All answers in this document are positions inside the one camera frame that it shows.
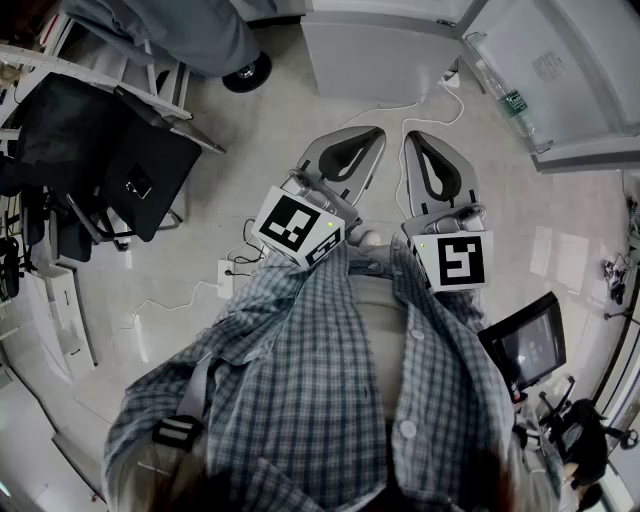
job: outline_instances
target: electrical outlet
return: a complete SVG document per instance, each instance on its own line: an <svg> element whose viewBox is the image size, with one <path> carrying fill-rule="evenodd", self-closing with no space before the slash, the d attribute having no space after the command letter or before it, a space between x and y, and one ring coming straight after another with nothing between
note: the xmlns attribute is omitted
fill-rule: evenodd
<svg viewBox="0 0 640 512"><path fill-rule="evenodd" d="M230 299L233 295L235 271L236 264L233 261L218 260L218 297L221 299Z"/></svg>

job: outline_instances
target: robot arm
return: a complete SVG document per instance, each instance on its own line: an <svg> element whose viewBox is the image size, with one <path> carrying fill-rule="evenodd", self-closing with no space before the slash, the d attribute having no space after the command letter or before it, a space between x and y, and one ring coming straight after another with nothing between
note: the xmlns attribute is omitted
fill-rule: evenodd
<svg viewBox="0 0 640 512"><path fill-rule="evenodd" d="M253 234L302 268L326 257L362 223L355 204L380 163L386 136L373 126L316 139L280 188L272 187Z"/></svg>
<svg viewBox="0 0 640 512"><path fill-rule="evenodd" d="M300 267L314 266L362 223L355 205L385 145L384 131L373 126L316 139L282 186L269 191L253 234ZM485 286L493 237L485 231L486 210L477 202L473 167L451 146L422 132L409 132L404 150L413 217L402 229L425 278L435 291Z"/></svg>
<svg viewBox="0 0 640 512"><path fill-rule="evenodd" d="M493 234L485 231L475 170L447 143L423 132L407 134L404 153L413 217L402 230L420 270L436 292L486 286Z"/></svg>

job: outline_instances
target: black shoe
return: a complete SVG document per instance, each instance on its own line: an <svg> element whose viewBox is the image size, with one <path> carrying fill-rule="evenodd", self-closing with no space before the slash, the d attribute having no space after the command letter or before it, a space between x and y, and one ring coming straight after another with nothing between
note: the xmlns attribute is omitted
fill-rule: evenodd
<svg viewBox="0 0 640 512"><path fill-rule="evenodd" d="M260 56L248 66L222 77L222 83L232 92L249 92L260 87L271 74L271 59L260 52Z"/></svg>

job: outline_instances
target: black chair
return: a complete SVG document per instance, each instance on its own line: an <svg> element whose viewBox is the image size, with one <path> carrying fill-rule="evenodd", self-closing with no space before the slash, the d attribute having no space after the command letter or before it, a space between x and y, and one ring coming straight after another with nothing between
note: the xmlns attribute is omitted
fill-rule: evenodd
<svg viewBox="0 0 640 512"><path fill-rule="evenodd" d="M149 242L157 231L179 226L171 204L202 152L198 144L161 119L146 122L150 107L123 89L112 94L50 73L30 101L11 173L28 190L26 240L41 238L48 217L54 259L88 261L94 244L113 242L122 251L122 238ZM129 231L114 231L109 208ZM162 226L167 214L173 223Z"/></svg>
<svg viewBox="0 0 640 512"><path fill-rule="evenodd" d="M546 395L540 393L549 414L541 418L539 423L548 432L549 441L556 446L562 462L578 465L572 483L577 488L579 485L591 485L604 476L609 459L606 436L618 439L623 450L631 450L638 445L638 433L635 430L622 431L602 425L601 421L606 418L589 399L571 403L569 395L575 379L569 377L569 383L569 389L557 407L552 407Z"/></svg>

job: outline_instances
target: shirt button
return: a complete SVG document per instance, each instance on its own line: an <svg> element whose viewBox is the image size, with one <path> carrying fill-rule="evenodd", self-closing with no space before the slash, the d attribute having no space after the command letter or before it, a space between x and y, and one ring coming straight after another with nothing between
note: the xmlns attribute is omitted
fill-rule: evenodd
<svg viewBox="0 0 640 512"><path fill-rule="evenodd" d="M418 429L412 421L404 420L400 423L400 433L405 439L413 439L418 433Z"/></svg>

